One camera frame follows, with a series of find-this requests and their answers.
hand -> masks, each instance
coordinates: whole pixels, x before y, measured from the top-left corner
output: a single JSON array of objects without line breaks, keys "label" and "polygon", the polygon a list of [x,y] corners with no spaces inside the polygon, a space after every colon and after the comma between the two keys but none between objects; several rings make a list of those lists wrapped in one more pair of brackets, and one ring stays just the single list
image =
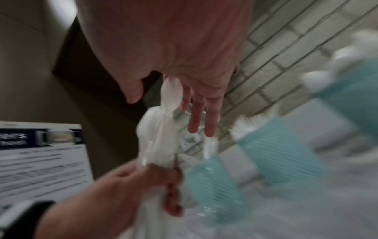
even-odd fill
[{"label": "hand", "polygon": [[34,238],[115,238],[133,224],[143,196],[159,186],[167,186],[164,209],[180,216],[177,185],[181,180],[178,169],[149,165],[137,170],[137,161],[132,161],[105,175],[87,191],[51,207]]},{"label": "hand", "polygon": [[93,52],[129,103],[143,94],[152,70],[184,86],[181,110],[193,99],[188,130],[206,107],[205,134],[216,131],[224,92],[240,60],[252,0],[76,0]]}]

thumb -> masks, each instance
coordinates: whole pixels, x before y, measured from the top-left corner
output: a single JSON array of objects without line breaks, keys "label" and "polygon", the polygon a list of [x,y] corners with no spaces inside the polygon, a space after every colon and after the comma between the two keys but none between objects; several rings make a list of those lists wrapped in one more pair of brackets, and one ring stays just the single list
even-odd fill
[{"label": "thumb", "polygon": [[146,193],[154,187],[180,184],[183,176],[178,168],[167,169],[151,164],[126,178],[130,186]]},{"label": "thumb", "polygon": [[119,87],[129,104],[134,104],[143,96],[142,80],[128,80],[119,82]]}]

person's left hand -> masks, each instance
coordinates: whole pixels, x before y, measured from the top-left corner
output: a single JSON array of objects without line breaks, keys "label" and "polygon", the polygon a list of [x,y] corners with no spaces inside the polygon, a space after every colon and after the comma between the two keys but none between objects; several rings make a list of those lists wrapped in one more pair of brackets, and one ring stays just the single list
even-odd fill
[{"label": "person's left hand", "polygon": [[42,217],[35,239],[111,239],[129,228],[144,195],[154,187],[167,186],[164,209],[181,216],[177,185],[178,168],[156,165],[137,170],[137,161],[127,163],[94,183],[87,191],[52,206]]}]

brick wall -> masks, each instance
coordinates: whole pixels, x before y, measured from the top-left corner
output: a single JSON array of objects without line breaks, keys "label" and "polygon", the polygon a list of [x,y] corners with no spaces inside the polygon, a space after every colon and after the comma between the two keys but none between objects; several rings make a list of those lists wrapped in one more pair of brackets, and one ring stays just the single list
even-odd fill
[{"label": "brick wall", "polygon": [[[228,129],[239,115],[264,112],[278,101],[285,115],[307,102],[298,74],[321,70],[361,28],[378,28],[378,0],[257,1],[241,72],[231,79],[224,99],[220,152],[233,145]],[[176,114],[181,134],[188,121],[188,114]],[[186,153],[200,157],[201,150],[199,143]]]}]

black watch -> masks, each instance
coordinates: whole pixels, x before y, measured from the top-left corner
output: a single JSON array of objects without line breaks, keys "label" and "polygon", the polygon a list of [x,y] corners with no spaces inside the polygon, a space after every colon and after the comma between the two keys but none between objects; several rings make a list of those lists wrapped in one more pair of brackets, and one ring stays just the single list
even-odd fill
[{"label": "black watch", "polygon": [[39,219],[54,201],[24,201],[3,207],[0,239],[32,239]]}]

